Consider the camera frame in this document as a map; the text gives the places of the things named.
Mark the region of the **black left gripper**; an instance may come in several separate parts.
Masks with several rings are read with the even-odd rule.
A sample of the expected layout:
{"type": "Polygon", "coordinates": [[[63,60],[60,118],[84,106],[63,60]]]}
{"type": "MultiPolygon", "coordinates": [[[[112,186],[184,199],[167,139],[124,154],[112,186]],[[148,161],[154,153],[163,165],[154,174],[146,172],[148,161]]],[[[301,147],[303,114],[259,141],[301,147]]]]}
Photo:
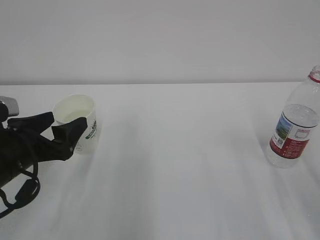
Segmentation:
{"type": "Polygon", "coordinates": [[[0,130],[1,187],[34,163],[66,161],[73,155],[80,137],[88,127],[87,119],[78,117],[71,122],[52,126],[54,140],[40,135],[54,121],[51,111],[7,120],[7,126],[11,129],[0,130]]]}

